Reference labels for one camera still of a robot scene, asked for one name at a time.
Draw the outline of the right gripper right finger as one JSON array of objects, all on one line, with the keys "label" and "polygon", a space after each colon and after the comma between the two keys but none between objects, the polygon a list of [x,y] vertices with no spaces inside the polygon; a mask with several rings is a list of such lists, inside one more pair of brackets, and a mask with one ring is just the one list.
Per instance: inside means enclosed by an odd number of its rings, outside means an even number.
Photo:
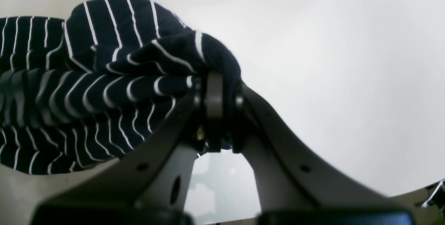
[{"label": "right gripper right finger", "polygon": [[271,105],[240,83],[232,148],[257,185],[257,225],[413,225],[411,212],[316,155]]}]

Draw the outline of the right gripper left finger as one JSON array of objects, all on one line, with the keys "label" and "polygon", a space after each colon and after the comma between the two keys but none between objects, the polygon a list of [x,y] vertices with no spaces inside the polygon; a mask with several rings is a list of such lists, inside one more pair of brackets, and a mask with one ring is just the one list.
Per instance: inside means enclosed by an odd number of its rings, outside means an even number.
[{"label": "right gripper left finger", "polygon": [[99,175],[41,203],[32,225],[193,225],[184,212],[200,153],[220,152],[223,77],[196,79],[156,131]]}]

